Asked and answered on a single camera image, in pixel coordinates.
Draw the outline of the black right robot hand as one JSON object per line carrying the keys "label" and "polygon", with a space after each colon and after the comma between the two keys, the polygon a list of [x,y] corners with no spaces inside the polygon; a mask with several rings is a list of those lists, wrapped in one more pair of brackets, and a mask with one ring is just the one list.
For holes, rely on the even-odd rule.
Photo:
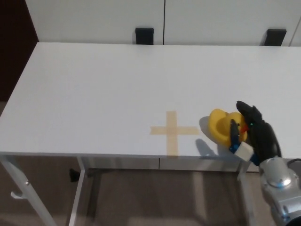
{"label": "black right robot hand", "polygon": [[230,147],[229,150],[236,154],[242,145],[240,132],[247,133],[247,143],[252,147],[253,153],[246,161],[259,166],[263,161],[281,157],[281,149],[272,126],[262,119],[261,112],[253,105],[250,106],[243,101],[237,101],[236,107],[242,114],[244,124],[238,129],[238,123],[230,121]]}

